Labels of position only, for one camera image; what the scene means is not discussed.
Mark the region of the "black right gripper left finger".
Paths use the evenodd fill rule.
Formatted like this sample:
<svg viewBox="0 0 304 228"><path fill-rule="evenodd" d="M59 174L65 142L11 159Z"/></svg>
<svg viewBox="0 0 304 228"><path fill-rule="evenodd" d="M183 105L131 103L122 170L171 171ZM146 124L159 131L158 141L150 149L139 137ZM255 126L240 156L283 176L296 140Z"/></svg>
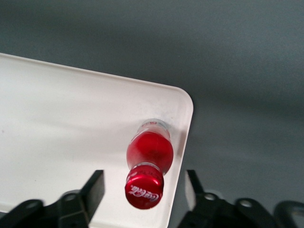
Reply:
<svg viewBox="0 0 304 228"><path fill-rule="evenodd" d="M88 228L105 194L104 171L96 170L80 190L59 200L60 228Z"/></svg>

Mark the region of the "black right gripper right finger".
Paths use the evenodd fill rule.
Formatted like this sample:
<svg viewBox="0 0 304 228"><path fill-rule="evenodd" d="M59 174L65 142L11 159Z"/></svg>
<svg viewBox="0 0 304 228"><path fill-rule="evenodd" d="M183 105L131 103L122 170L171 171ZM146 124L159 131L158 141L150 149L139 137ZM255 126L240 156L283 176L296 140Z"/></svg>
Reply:
<svg viewBox="0 0 304 228"><path fill-rule="evenodd" d="M185 173L186 199L190 211L184 217L186 228L227 228L222 212L226 201L206 192L194 170Z"/></svg>

